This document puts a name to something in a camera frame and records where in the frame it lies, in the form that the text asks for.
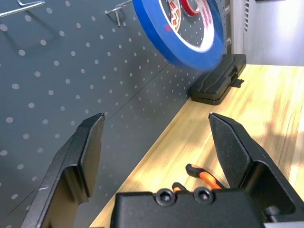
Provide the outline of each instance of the wooden workbench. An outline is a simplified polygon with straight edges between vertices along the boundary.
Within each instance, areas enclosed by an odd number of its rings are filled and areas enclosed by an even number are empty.
[[[188,163],[228,186],[208,120],[215,112],[241,123],[304,199],[304,67],[247,65],[240,78],[241,88],[232,88],[218,106],[188,100],[118,191],[156,192],[174,182],[188,190],[205,186],[186,174]],[[114,197],[91,227],[109,228],[113,206]]]

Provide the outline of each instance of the black tool case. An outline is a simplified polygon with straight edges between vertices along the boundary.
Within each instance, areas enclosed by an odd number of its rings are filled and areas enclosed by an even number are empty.
[[[209,105],[219,105],[231,87],[239,87],[242,80],[238,76],[246,66],[246,55],[223,55],[221,63],[206,72],[190,88],[193,101]]]

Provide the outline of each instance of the gray pegboard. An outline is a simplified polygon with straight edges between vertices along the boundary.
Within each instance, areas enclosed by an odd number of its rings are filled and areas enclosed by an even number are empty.
[[[19,227],[55,153],[82,120],[104,112],[95,194],[75,223],[87,227],[188,99],[199,72],[168,64],[132,5],[119,28],[104,11],[121,2],[47,0],[0,19],[0,227]],[[197,45],[198,18],[182,11],[179,30]]]

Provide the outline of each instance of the pliers handle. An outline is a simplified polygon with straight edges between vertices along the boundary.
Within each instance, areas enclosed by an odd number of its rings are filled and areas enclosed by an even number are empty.
[[[186,165],[186,171],[189,176],[203,179],[213,189],[225,188],[211,173],[199,166],[188,164]]]

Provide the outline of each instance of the orange handle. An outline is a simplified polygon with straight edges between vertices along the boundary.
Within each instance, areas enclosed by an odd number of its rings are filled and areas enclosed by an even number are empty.
[[[213,189],[225,188],[211,173],[199,166],[188,164],[186,166],[186,171],[189,176],[203,179]]]
[[[187,191],[187,189],[180,183],[175,182],[172,184],[172,189],[174,192],[178,192],[178,191]]]

